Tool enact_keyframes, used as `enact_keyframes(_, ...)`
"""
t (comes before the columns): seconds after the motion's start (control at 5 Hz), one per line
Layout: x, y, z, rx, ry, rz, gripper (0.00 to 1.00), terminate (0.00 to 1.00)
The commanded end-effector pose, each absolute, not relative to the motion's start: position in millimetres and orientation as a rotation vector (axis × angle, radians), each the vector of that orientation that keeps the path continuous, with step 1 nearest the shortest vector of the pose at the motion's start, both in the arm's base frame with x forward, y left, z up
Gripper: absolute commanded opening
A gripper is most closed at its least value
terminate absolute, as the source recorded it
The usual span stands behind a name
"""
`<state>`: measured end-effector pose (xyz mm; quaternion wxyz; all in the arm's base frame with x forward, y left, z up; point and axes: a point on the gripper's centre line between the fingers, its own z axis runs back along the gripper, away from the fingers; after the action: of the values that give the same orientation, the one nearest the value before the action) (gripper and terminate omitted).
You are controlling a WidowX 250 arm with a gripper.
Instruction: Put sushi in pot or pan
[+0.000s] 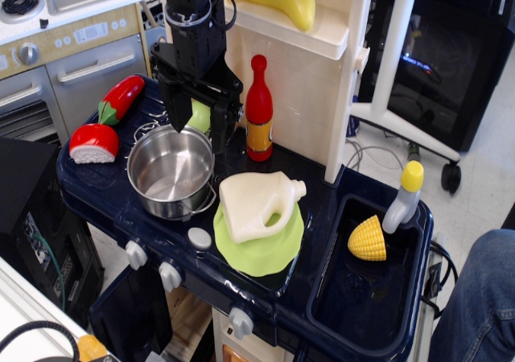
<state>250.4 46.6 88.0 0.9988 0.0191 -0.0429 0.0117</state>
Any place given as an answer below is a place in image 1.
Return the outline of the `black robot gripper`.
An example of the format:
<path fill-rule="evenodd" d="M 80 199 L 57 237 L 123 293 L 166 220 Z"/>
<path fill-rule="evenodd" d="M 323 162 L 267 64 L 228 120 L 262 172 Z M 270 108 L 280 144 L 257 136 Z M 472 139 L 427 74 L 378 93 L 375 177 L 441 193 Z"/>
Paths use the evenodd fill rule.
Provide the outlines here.
<path fill-rule="evenodd" d="M 225 62 L 226 31 L 222 2 L 195 9 L 166 5 L 170 43 L 157 43 L 151 54 L 158 65 L 159 90 L 172 127 L 181 132 L 192 117 L 194 98 L 211 108 L 212 151 L 220 154 L 240 120 L 242 83 Z"/>

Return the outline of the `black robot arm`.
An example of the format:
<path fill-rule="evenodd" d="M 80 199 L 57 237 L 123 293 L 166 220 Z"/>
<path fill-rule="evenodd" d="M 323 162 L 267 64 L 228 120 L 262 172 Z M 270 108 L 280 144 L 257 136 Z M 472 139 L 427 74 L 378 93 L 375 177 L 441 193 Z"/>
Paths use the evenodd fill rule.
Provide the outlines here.
<path fill-rule="evenodd" d="M 243 84 L 225 60 L 227 32 L 236 22 L 225 17 L 226 0 L 165 0 L 172 40 L 151 54 L 168 119 L 180 132 L 192 118 L 192 101 L 210 108 L 212 151 L 224 151 L 240 119 Z"/>

